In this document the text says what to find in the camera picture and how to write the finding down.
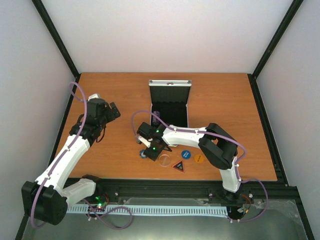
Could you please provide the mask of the aluminium poker case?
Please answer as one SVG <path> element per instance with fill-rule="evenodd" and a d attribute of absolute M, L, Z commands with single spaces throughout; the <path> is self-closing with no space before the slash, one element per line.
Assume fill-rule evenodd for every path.
<path fill-rule="evenodd" d="M 191 80 L 155 80 L 148 82 L 151 112 L 167 125 L 187 128 Z"/>

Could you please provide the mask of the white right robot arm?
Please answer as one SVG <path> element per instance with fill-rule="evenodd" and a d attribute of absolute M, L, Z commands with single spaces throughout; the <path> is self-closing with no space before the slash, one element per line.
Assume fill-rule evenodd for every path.
<path fill-rule="evenodd" d="M 210 162 L 219 169 L 222 187 L 236 193 L 241 185 L 236 170 L 238 146 L 236 141 L 216 123 L 207 127 L 188 128 L 174 125 L 151 126 L 143 122 L 137 130 L 137 140 L 146 146 L 144 155 L 155 161 L 163 150 L 170 151 L 170 146 L 198 148 Z"/>

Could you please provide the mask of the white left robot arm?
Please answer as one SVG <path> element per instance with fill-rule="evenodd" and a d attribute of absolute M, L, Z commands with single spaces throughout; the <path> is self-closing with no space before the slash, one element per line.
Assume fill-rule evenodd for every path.
<path fill-rule="evenodd" d="M 76 203 L 88 197 L 95 202 L 103 198 L 97 176 L 87 174 L 70 186 L 65 183 L 81 157 L 104 138 L 106 125 L 120 115 L 114 102 L 107 103 L 96 94 L 89 97 L 60 152 L 34 182 L 26 181 L 21 188 L 24 212 L 31 221 L 58 225 Z"/>

